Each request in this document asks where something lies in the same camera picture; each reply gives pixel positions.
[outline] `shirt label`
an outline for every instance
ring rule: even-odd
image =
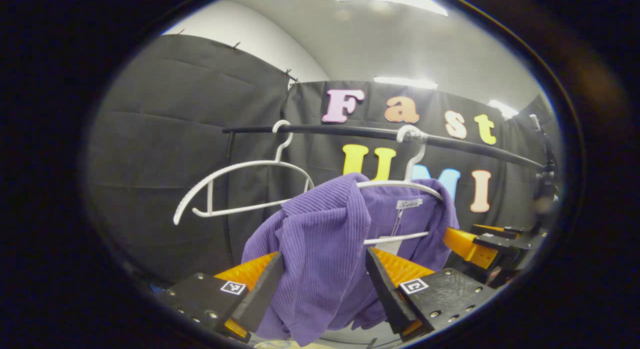
[[[381,236],[380,239],[384,238],[393,238],[391,236]],[[375,248],[380,249],[381,251],[386,251],[387,253],[391,253],[394,256],[398,255],[398,249],[400,249],[400,244],[402,244],[402,240],[388,241],[388,242],[378,242],[375,244]]]
[[[397,210],[415,208],[420,206],[422,203],[423,203],[422,198],[413,199],[413,200],[398,200],[398,203],[395,204],[395,208]]]

